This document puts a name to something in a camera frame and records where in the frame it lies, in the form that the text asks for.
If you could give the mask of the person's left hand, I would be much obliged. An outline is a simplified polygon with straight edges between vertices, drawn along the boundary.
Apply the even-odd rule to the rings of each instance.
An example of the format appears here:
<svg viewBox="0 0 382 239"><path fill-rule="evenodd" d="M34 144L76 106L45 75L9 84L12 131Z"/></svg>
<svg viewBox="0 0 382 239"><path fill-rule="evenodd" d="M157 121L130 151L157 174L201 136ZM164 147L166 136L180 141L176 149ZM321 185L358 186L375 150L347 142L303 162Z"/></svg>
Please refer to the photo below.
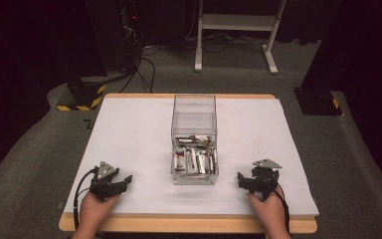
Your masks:
<svg viewBox="0 0 382 239"><path fill-rule="evenodd" d="M119 195L101 201L90 192L82 200L78 231L96 232L116 205Z"/></svg>

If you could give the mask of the person's right hand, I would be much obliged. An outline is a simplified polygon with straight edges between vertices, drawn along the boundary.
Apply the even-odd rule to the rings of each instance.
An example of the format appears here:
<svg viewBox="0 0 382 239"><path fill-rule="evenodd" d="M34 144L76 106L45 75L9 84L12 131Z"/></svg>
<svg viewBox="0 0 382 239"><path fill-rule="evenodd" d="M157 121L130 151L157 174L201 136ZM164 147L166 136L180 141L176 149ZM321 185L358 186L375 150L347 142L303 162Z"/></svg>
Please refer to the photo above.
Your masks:
<svg viewBox="0 0 382 239"><path fill-rule="evenodd" d="M281 201L283 196L279 186L264 201L261 201L254 193L247 193L259 221L272 237L287 233L285 209Z"/></svg>

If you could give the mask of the pile of small silver packets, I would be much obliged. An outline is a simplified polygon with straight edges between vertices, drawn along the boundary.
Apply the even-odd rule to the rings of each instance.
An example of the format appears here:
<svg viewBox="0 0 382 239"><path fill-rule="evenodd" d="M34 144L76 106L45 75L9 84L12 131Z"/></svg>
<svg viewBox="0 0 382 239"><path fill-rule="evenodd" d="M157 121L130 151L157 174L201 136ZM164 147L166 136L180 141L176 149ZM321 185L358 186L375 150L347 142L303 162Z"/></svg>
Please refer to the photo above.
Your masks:
<svg viewBox="0 0 382 239"><path fill-rule="evenodd" d="M211 135L177 136L172 142L171 171L175 174L208 175L218 173L216 138Z"/></svg>

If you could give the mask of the clear plastic box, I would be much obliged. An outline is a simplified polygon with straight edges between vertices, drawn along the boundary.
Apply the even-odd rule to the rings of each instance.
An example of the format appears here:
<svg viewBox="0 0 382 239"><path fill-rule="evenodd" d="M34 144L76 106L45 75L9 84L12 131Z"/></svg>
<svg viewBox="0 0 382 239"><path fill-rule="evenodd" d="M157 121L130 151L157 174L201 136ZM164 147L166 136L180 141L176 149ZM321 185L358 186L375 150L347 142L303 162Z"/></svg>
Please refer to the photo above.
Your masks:
<svg viewBox="0 0 382 239"><path fill-rule="evenodd" d="M214 185L219 175L214 95L177 94L171 124L171 176L176 185Z"/></svg>

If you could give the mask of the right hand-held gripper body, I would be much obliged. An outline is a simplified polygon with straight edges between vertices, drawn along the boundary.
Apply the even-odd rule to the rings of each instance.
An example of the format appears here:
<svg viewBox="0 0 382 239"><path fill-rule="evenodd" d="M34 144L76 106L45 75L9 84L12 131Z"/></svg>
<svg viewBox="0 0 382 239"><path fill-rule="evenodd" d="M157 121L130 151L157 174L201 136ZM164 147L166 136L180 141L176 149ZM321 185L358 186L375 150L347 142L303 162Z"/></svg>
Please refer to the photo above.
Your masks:
<svg viewBox="0 0 382 239"><path fill-rule="evenodd" d="M253 166L249 191L258 193L262 200L266 200L278 186L282 166L268 158L254 161Z"/></svg>

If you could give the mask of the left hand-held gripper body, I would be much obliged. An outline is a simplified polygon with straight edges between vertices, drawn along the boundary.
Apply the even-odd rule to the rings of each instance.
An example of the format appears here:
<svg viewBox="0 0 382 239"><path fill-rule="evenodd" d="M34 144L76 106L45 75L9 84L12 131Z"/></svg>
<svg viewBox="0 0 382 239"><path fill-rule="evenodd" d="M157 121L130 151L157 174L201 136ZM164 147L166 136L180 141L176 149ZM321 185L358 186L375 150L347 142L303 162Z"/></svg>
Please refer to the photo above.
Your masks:
<svg viewBox="0 0 382 239"><path fill-rule="evenodd" d="M118 174L118 168L102 161L92 179L90 192L100 201L107 201L111 197L118 195L112 192L112 186L115 184L112 180Z"/></svg>

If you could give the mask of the dark equipment rack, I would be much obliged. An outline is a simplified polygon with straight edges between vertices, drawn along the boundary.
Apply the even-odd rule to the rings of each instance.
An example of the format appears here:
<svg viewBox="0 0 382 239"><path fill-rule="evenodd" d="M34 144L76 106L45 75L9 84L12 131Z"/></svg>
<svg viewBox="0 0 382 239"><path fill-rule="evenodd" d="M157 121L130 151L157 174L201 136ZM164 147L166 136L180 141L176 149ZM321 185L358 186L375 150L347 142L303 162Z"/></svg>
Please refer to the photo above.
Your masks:
<svg viewBox="0 0 382 239"><path fill-rule="evenodd" d="M139 0L117 0L122 31L128 47L143 39L142 11Z"/></svg>

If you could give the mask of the white metal stand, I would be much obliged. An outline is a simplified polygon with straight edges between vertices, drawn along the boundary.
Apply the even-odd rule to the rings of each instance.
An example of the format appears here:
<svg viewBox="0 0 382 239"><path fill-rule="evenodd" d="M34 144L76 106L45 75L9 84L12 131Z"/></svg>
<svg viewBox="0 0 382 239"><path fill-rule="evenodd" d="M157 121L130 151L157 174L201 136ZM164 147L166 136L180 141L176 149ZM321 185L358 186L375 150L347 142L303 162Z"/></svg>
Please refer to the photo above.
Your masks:
<svg viewBox="0 0 382 239"><path fill-rule="evenodd" d="M262 46L270 73L277 75L279 70L275 63L272 47L278 32L287 0L279 0L278 10L275 15L228 15L207 14L204 12L204 0L199 0L197 43L194 70L201 72L203 69L202 39L204 30L230 30L230 31L255 31L269 32L268 42Z"/></svg>

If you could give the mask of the black yellow striped stand base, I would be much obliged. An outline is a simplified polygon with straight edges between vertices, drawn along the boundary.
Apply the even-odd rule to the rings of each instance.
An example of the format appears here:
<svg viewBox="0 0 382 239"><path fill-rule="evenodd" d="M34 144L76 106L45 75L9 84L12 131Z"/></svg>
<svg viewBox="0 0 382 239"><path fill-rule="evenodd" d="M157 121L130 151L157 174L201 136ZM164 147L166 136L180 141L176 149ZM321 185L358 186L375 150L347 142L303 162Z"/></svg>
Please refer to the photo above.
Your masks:
<svg viewBox="0 0 382 239"><path fill-rule="evenodd" d="M68 111L92 111L100 103L106 84L82 80L68 82L57 102L57 109Z"/></svg>

